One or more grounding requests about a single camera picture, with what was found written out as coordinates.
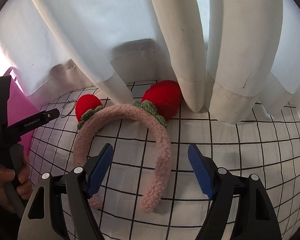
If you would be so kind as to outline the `person's left hand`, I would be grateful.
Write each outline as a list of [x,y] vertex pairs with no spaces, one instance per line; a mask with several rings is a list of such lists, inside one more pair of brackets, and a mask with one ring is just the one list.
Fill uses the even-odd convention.
[[[12,202],[7,194],[8,185],[12,183],[15,178],[15,171],[7,169],[0,165],[0,205],[8,211],[16,213]],[[18,175],[20,185],[17,187],[16,192],[18,197],[23,200],[29,200],[33,193],[32,181],[30,180],[29,158],[23,155],[23,165]]]

